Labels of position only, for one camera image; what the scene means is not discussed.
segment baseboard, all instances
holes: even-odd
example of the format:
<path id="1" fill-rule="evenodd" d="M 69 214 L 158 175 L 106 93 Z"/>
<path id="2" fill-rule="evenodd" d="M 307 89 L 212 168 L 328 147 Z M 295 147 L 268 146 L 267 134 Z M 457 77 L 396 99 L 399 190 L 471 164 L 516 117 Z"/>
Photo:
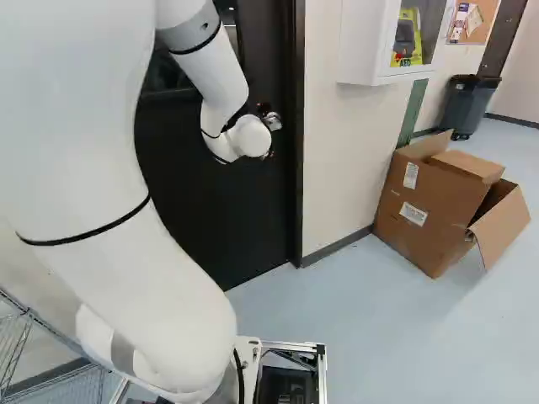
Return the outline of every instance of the baseboard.
<path id="1" fill-rule="evenodd" d="M 412 139 L 415 139 L 416 137 L 425 136 L 425 135 L 434 135 L 436 133 L 441 133 L 441 132 L 443 132 L 443 130 L 438 129 L 438 128 L 423 129 L 423 130 L 414 132 L 412 134 Z"/>
<path id="2" fill-rule="evenodd" d="M 327 256 L 333 253 L 336 253 L 341 248 L 346 247 L 353 242 L 357 242 L 358 240 L 362 239 L 363 237 L 368 236 L 371 233 L 372 233 L 372 225 L 369 225 L 367 227 L 363 227 L 362 229 L 359 229 L 358 231 L 353 232 L 352 234 L 346 237 L 341 238 L 340 240 L 337 240 L 336 242 L 332 242 L 328 246 L 320 248 L 319 250 L 310 253 L 306 257 L 303 257 L 301 268 L 306 268 L 310 265 L 313 265 L 314 263 L 317 263 L 321 259 L 326 258 Z"/>
<path id="3" fill-rule="evenodd" d="M 512 118 L 510 116 L 490 114 L 487 112 L 485 118 L 490 118 L 491 120 L 503 120 L 504 122 L 509 122 L 510 124 L 517 124 L 521 126 L 527 126 L 529 128 L 539 129 L 539 123 L 531 122 L 529 120 L 519 120 L 517 118 Z"/>
<path id="4" fill-rule="evenodd" d="M 66 375 L 67 373 L 73 372 L 74 370 L 82 368 L 83 366 L 86 366 L 88 364 L 90 364 L 90 362 L 87 359 L 79 358 L 72 360 L 71 362 L 67 362 L 66 364 L 56 366 L 54 369 L 47 370 L 46 372 L 40 373 L 36 376 L 21 380 L 19 383 L 15 383 L 8 388 L 8 391 L 6 392 L 6 397 L 24 390 L 28 390 L 37 385 L 46 383 L 47 381 L 55 379 L 62 375 Z"/>

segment green door frame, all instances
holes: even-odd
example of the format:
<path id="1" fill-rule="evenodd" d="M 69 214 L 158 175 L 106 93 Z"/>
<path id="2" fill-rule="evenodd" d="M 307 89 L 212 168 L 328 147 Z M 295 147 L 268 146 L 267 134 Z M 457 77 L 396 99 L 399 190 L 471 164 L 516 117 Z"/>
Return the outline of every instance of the green door frame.
<path id="1" fill-rule="evenodd" d="M 419 111 L 421 110 L 421 104 L 423 103 L 424 93 L 427 90 L 428 84 L 428 78 L 414 81 L 408 100 L 408 107 L 406 107 L 406 113 L 404 114 L 401 133 L 398 136 L 397 147 L 406 146 L 412 140 L 415 123 L 418 120 Z"/>

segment glass panel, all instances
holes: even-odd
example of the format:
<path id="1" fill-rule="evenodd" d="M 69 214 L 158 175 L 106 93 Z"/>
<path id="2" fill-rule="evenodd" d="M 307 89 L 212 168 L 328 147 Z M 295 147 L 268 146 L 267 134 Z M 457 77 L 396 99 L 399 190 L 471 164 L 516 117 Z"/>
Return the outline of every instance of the glass panel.
<path id="1" fill-rule="evenodd" d="M 237 6 L 236 0 L 214 1 L 217 12 L 221 16 L 222 24 L 227 31 L 232 48 L 240 59 L 239 33 L 236 27 Z M 142 85 L 142 93 L 161 93 L 168 90 L 194 88 L 193 83 L 185 76 L 178 63 L 168 53 L 167 46 L 159 39 L 155 39 L 152 58 Z"/>
<path id="2" fill-rule="evenodd" d="M 402 0 L 390 66 L 429 65 L 435 53 L 446 0 Z"/>

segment white wall cabinet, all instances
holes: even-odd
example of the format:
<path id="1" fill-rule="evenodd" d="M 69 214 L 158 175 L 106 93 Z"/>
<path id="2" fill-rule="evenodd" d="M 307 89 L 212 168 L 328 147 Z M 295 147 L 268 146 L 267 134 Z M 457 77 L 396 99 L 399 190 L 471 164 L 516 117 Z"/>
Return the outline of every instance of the white wall cabinet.
<path id="1" fill-rule="evenodd" d="M 343 0 L 337 82 L 377 86 L 430 77 L 454 0 Z"/>

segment shipping label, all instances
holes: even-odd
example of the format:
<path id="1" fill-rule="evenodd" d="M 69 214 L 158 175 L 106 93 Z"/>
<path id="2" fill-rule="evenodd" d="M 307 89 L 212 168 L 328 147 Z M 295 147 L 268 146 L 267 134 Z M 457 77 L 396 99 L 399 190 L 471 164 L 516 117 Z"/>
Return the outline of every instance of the shipping label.
<path id="1" fill-rule="evenodd" d="M 398 214 L 400 216 L 404 216 L 406 219 L 419 227 L 423 227 L 425 221 L 427 220 L 427 216 L 429 215 L 427 212 L 423 212 L 408 202 L 403 203 L 403 207 Z"/>
<path id="2" fill-rule="evenodd" d="M 410 189 L 415 189 L 415 184 L 418 182 L 419 166 L 408 162 L 406 165 L 406 173 L 404 173 L 403 186 Z"/>

